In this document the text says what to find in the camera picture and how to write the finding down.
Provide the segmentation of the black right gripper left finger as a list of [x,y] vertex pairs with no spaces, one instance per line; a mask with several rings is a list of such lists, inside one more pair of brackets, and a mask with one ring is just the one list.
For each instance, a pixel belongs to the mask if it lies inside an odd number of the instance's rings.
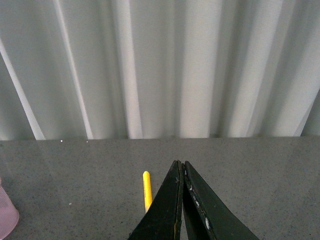
[[149,210],[129,236],[130,240],[179,240],[181,237],[184,174],[173,161]]

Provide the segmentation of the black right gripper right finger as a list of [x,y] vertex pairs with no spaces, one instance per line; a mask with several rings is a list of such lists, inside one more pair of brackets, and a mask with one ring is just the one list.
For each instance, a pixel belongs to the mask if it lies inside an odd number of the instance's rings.
[[183,214],[189,240],[257,240],[189,161],[183,165]]

